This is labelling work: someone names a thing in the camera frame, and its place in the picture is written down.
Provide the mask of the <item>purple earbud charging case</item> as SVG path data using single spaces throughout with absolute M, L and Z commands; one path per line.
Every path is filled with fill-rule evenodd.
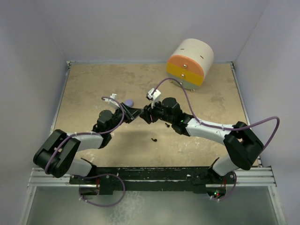
M 124 104 L 125 104 L 126 106 L 128 106 L 128 107 L 133 107 L 134 102 L 133 102 L 133 100 L 131 100 L 131 99 L 127 99 L 127 100 L 124 102 Z

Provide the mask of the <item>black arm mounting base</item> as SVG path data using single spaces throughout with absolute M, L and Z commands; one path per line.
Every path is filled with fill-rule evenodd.
M 235 184 L 237 166 L 217 158 L 211 166 L 184 167 L 97 167 L 83 160 L 67 172 L 71 184 L 87 187 L 81 194 L 111 195 L 114 191 L 192 192 L 221 197 L 226 185 Z

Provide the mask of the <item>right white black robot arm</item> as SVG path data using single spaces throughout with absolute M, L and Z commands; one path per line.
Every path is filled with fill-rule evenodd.
M 250 170 L 263 151 L 263 143 L 245 123 L 221 125 L 200 121 L 183 112 L 173 97 L 145 106 L 140 117 L 148 124 L 157 120 L 170 123 L 179 135 L 201 137 L 224 145 L 227 156 L 216 160 L 208 173 L 213 183 L 220 183 L 226 174 L 236 169 Z

